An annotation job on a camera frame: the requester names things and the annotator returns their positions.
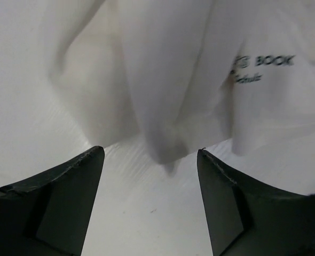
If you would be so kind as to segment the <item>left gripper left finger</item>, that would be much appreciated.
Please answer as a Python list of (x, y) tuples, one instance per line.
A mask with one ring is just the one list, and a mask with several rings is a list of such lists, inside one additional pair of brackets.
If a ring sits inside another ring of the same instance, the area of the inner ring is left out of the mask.
[(0, 255), (81, 255), (105, 159), (94, 146), (0, 187)]

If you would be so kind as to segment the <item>white and green t-shirt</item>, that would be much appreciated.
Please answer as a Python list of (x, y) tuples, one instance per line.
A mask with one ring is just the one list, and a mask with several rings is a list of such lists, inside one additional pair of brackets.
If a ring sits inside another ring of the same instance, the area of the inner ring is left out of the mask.
[(315, 132), (315, 1), (48, 1), (45, 69), (90, 143), (158, 164)]

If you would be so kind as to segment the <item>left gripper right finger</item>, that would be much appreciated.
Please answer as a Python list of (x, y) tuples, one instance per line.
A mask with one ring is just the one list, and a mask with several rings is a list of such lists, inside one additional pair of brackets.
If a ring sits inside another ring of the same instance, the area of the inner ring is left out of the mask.
[(267, 185), (204, 149), (197, 169), (213, 255), (315, 255), (315, 194)]

